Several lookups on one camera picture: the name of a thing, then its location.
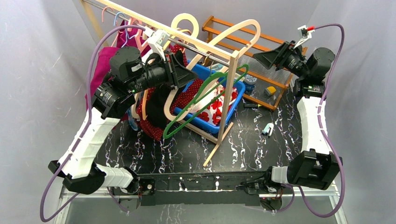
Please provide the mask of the green velvet hanger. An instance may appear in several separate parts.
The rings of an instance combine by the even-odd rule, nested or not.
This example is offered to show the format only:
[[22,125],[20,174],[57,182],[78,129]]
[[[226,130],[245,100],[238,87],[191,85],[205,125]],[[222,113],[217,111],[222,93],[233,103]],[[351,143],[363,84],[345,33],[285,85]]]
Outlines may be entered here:
[[175,109],[176,118],[183,120],[182,116],[186,112],[187,121],[168,133],[171,126],[176,123],[176,119],[173,119],[165,127],[163,132],[165,139],[188,123],[193,123],[210,133],[219,132],[227,73],[210,70],[201,65],[195,65],[192,70],[198,73],[198,79],[190,82],[188,88],[179,95]]

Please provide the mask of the white red poppy garment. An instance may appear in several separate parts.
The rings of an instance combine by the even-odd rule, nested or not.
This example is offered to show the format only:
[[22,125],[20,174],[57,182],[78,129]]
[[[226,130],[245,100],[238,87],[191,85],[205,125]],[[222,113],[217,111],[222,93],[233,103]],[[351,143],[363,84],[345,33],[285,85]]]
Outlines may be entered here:
[[[221,84],[217,86],[213,91],[211,91],[207,96],[205,96],[201,101],[199,101],[195,106],[190,110],[190,114],[193,115],[199,112],[203,106],[207,105],[209,102],[212,102],[213,99],[222,93],[226,88]],[[197,116],[201,120],[217,126],[221,121],[222,115],[222,107],[224,103],[224,94],[222,94],[218,99],[208,105],[199,115]]]

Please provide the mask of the red polka dot skirt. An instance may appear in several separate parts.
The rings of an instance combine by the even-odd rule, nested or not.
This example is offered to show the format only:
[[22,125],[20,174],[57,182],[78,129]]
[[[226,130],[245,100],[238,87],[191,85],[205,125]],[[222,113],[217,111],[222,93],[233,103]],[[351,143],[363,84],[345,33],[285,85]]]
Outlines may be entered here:
[[176,107],[185,108],[194,99],[203,82],[202,79],[196,79],[187,87],[187,90],[181,92],[176,99]]

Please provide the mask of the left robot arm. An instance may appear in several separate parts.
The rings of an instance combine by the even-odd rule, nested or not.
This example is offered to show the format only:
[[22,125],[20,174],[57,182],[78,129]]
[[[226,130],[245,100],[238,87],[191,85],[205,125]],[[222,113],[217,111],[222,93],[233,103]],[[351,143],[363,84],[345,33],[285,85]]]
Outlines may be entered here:
[[111,57],[108,77],[94,93],[87,93],[89,109],[68,151],[48,165],[72,192],[92,194],[117,187],[128,194],[139,190],[140,177],[129,168],[111,168],[94,159],[110,131],[135,103],[135,94],[166,85],[182,88],[198,77],[185,67],[182,55],[152,53],[142,60],[136,47],[123,47]]

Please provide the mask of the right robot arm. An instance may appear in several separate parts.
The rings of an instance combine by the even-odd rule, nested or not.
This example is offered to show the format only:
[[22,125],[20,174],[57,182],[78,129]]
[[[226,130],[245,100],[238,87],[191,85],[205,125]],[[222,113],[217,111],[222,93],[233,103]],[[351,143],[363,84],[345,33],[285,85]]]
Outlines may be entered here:
[[302,128],[302,148],[288,166],[271,167],[263,175],[263,188],[276,193],[282,184],[327,189],[340,172],[338,159],[323,136],[326,133],[324,108],[324,78],[335,54],[328,48],[318,48],[306,58],[302,47],[294,41],[284,42],[276,49],[255,53],[253,58],[266,69],[286,69],[298,78],[294,96]]

